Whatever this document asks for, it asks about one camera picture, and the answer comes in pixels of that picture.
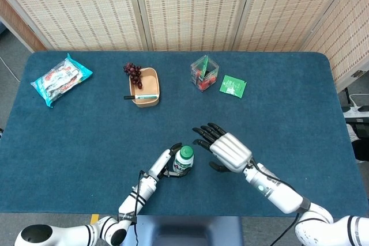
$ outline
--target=grape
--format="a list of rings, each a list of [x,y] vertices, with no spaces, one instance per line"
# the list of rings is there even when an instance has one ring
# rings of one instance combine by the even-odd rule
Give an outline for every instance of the grape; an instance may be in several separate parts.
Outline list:
[[[127,63],[123,67],[123,71],[129,76],[133,85],[137,85],[139,89],[142,89],[142,82],[141,82],[141,66],[136,66],[133,63]]]

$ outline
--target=snack bag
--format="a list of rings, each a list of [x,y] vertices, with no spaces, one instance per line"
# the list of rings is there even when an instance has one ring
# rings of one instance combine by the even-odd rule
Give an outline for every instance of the snack bag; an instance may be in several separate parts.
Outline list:
[[[63,93],[90,77],[92,71],[73,60],[69,53],[67,58],[58,63],[44,76],[38,78],[31,85],[45,99],[46,105],[61,97]]]

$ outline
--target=green packet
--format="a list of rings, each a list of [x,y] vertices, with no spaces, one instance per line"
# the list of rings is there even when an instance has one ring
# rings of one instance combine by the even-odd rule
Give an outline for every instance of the green packet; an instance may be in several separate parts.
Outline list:
[[[242,98],[246,84],[244,80],[225,75],[219,91]]]

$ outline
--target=white bottle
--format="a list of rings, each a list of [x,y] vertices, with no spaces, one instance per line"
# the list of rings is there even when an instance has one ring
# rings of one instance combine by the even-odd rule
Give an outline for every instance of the white bottle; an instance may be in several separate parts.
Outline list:
[[[181,173],[186,168],[192,167],[194,164],[194,150],[191,147],[184,145],[175,155],[173,162],[173,170]]]

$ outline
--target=clear plastic container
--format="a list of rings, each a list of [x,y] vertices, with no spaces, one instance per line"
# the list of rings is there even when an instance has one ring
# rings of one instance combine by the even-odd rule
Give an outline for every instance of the clear plastic container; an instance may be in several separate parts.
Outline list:
[[[205,55],[191,65],[191,81],[203,92],[217,81],[218,70],[217,63]]]

